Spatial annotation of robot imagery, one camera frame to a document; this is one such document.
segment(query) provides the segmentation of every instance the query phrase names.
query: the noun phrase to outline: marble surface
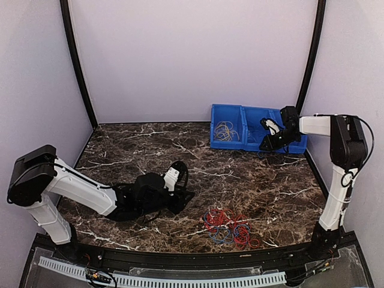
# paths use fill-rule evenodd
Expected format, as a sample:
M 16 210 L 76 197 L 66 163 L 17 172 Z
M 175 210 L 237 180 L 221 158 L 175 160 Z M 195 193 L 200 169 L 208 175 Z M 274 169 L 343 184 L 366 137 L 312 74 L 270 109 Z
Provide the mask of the marble surface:
M 211 149 L 208 123 L 101 125 L 77 170 L 104 184 L 134 182 L 146 172 L 166 172 L 176 160 L 188 165 L 188 189 L 196 193 L 179 215 L 167 211 L 148 224 L 142 218 L 116 223 L 65 198 L 59 211 L 74 224 L 81 242 L 127 250 L 238 251 L 208 237 L 201 216 L 209 208 L 245 214 L 260 248 L 310 240 L 325 200 L 304 156 Z

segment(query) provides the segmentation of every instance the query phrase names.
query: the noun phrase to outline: purple wall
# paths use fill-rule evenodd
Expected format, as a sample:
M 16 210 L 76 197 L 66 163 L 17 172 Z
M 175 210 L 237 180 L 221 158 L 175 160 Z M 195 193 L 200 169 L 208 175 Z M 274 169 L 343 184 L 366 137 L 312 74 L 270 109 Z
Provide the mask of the purple wall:
M 376 287 L 384 287 L 384 2 L 328 1 L 319 53 L 303 115 L 346 113 L 366 120 L 376 147 L 361 170 L 345 227 L 354 230 Z M 370 145 L 370 134 L 365 133 Z M 308 149 L 328 187 L 332 163 L 329 139 L 310 136 Z
M 0 287 L 18 287 L 38 227 L 5 201 L 19 156 L 50 143 L 73 165 L 92 129 L 69 56 L 59 0 L 0 4 Z
M 100 123 L 208 121 L 212 103 L 295 104 L 317 1 L 72 1 Z

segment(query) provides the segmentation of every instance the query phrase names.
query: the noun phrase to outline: black metal frame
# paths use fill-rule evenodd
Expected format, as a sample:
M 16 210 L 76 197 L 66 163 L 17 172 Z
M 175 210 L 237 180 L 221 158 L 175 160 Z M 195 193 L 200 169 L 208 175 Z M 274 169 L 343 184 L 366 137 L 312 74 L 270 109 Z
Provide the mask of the black metal frame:
M 299 97 L 296 102 L 296 109 L 299 115 L 304 105 L 305 97 L 307 96 L 308 87 L 310 85 L 310 81 L 312 77 L 314 63 L 316 61 L 317 49 L 319 48 L 320 36 L 322 33 L 322 27 L 323 27 L 325 4 L 326 4 L 326 0 L 319 0 L 317 3 L 317 13 L 316 13 L 316 20 L 314 23 L 310 53 L 308 55 L 307 66 L 305 68 Z
M 278 269 L 289 275 L 290 272 L 304 269 L 306 263 L 312 262 L 303 251 L 303 248 L 308 247 L 309 244 L 308 242 L 281 248 L 215 254 L 149 253 L 102 248 L 87 244 L 79 245 L 82 251 L 91 256 L 91 266 L 110 272 L 114 270 L 129 272 L 131 268 L 215 270 L 261 266 L 264 271 Z M 343 235 L 339 248 L 351 245 L 356 246 L 368 285 L 374 287 L 360 244 L 353 231 Z M 37 247 L 53 251 L 54 257 L 67 260 L 55 250 L 55 244 L 49 236 L 38 233 L 29 251 L 19 288 L 24 288 Z
M 68 48 L 69 48 L 71 59 L 72 59 L 73 70 L 76 75 L 77 84 L 79 85 L 80 93 L 83 98 L 84 106 L 88 114 L 89 121 L 91 122 L 93 129 L 95 129 L 98 126 L 98 123 L 95 116 L 95 112 L 92 107 L 91 99 L 88 94 L 88 90 L 86 88 L 84 75 L 83 75 L 82 67 L 80 64 L 79 54 L 76 48 L 76 41 L 73 34 L 73 27 L 71 22 L 71 14 L 70 14 L 68 0 L 60 0 L 60 6 L 61 6 L 61 14 L 62 14 L 62 20 L 64 23 L 65 34 L 67 36 Z

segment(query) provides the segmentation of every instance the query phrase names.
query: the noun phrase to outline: black cable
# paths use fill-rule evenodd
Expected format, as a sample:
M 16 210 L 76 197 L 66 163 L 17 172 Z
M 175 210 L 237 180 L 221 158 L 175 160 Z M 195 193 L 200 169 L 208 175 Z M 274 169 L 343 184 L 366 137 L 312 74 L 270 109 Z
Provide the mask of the black cable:
M 338 229 L 338 234 L 339 234 L 339 238 L 338 238 L 338 243 L 337 243 L 337 245 L 339 245 L 340 244 L 340 241 L 341 241 L 341 237 L 342 237 L 342 235 L 341 235 L 341 218 L 342 218 L 342 215 L 340 214 L 339 215 L 339 218 L 338 218 L 338 224 L 337 224 L 337 229 Z
M 351 178 L 349 180 L 349 182 L 347 184 L 344 184 L 344 179 L 347 175 L 351 174 Z M 348 171 L 347 173 L 344 173 L 344 175 L 341 177 L 341 186 L 343 186 L 344 188 L 350 186 L 352 184 L 352 181 L 353 181 L 353 177 L 355 176 L 355 174 L 353 174 L 353 172 L 351 171 Z
M 354 178 L 355 178 L 355 177 L 357 177 L 358 173 L 366 165 L 366 163 L 368 162 L 368 160 L 372 156 L 372 152 L 373 152 L 373 149 L 374 149 L 374 134 L 373 134 L 373 130 L 372 130 L 371 126 L 364 119 L 361 119 L 360 117 L 354 116 L 354 115 L 342 115 L 342 116 L 351 116 L 351 117 L 356 118 L 357 120 L 363 122 L 365 124 L 365 126 L 367 126 L 367 128 L 369 129 L 369 131 L 371 133 L 371 137 L 372 137 L 371 151 L 368 154 L 367 158 L 365 159 L 364 163 L 361 165 L 360 169 L 357 171 L 356 175 L 354 176 Z
M 287 279 L 287 281 L 293 281 L 293 282 L 298 282 L 298 281 L 302 281 L 302 279 L 300 277 L 306 277 L 308 273 L 312 273 L 313 275 L 313 271 L 315 271 L 316 269 L 320 268 L 321 266 L 323 266 L 326 262 L 328 262 L 329 259 L 325 259 L 324 261 L 320 262 L 319 264 L 317 264 L 315 267 L 311 268 L 309 271 L 305 271 L 304 273 L 298 275 L 298 276 L 295 276 L 293 278 L 290 278 L 290 279 Z
M 313 272 L 313 270 L 311 271 L 311 274 L 310 275 L 307 275 L 307 276 L 305 276 L 304 278 L 300 278 L 300 279 L 297 279 L 297 280 L 293 280 L 293 282 L 302 282 L 302 281 L 304 281 L 304 280 L 306 280 L 306 279 L 308 279 L 308 278 L 310 278 L 310 277 L 312 277 L 312 276 L 315 276 L 316 274 L 318 274 L 318 273 L 320 273 L 320 272 L 323 272 L 323 271 L 321 271 L 321 269 L 323 269 L 322 267 L 319 267 L 319 268 L 317 268 L 316 270 L 315 270 L 315 272 Z
M 320 36 L 322 33 L 322 26 L 324 21 L 325 4 L 326 4 L 326 0 L 318 0 L 317 2 L 316 19 L 315 19 L 314 28 L 313 28 L 310 52 L 308 54 L 307 65 L 305 66 L 305 72 L 302 79 L 298 100 L 296 102 L 296 109 L 299 115 L 301 114 L 301 110 L 304 106 L 305 96 L 307 95 L 308 87 L 310 85 L 310 81 L 312 77 L 313 68 L 316 61 L 316 55 L 317 55 L 317 50 L 319 48 Z
M 97 270 L 97 269 L 93 269 L 93 270 L 95 270 L 95 272 L 93 272 L 94 274 L 102 272 L 102 273 L 108 275 L 108 277 L 111 279 L 111 282 L 113 280 L 113 282 L 115 284 L 115 288 L 117 288 L 118 283 L 117 283 L 116 279 L 110 273 L 102 271 L 102 270 Z M 95 288 L 105 288 L 105 287 L 108 287 L 110 284 L 110 283 L 105 283 L 106 285 L 102 285 L 102 284 L 95 283 L 95 280 L 92 277 L 90 277 L 89 279 L 88 278 L 86 278 L 86 279 L 89 280 L 89 282 L 91 282 L 90 284 L 89 283 L 88 284 L 91 285 L 92 287 L 95 287 Z
M 75 264 L 75 265 L 82 265 L 82 264 L 76 263 L 75 261 L 70 260 L 70 259 L 68 259 L 67 257 L 65 257 L 64 254 L 62 254 L 61 251 L 60 251 L 57 247 L 55 247 L 55 251 L 56 251 L 57 253 L 59 253 L 59 254 L 61 255 L 61 257 L 63 257 L 66 261 L 71 262 L 71 263 L 73 263 L 73 264 Z M 95 273 L 97 273 L 97 272 L 103 272 L 103 273 L 107 274 L 107 275 L 113 280 L 113 282 L 114 282 L 114 284 L 115 284 L 115 288 L 118 288 L 118 282 L 116 281 L 116 278 L 115 278 L 110 272 L 108 272 L 108 271 L 104 271 L 104 270 L 101 270 L 100 268 L 95 268 L 95 267 L 92 267 L 92 266 L 89 266 L 89 265 L 85 265 L 85 268 L 95 270 Z

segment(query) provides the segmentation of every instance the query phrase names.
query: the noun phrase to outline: blue plastic bin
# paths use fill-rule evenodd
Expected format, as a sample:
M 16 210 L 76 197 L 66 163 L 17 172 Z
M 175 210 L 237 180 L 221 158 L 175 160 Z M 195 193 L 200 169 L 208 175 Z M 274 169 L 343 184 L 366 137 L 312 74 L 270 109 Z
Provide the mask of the blue plastic bin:
M 239 134 L 232 141 L 214 140 L 214 131 L 221 121 L 231 122 L 233 129 Z M 212 105 L 211 116 L 211 148 L 239 150 L 244 148 L 245 143 L 245 118 L 242 107 L 239 105 Z
M 265 130 L 260 124 L 262 118 L 271 118 L 278 125 L 284 127 L 283 120 L 278 109 L 266 109 L 255 107 L 242 107 L 246 126 L 245 126 L 245 143 L 244 150 L 246 151 L 261 151 L 259 145 L 264 136 L 269 134 L 269 130 Z M 289 145 L 288 152 L 292 154 L 303 154 L 307 148 L 307 135 L 301 136 L 300 142 L 292 142 Z M 286 153 L 283 148 L 276 150 L 277 153 Z

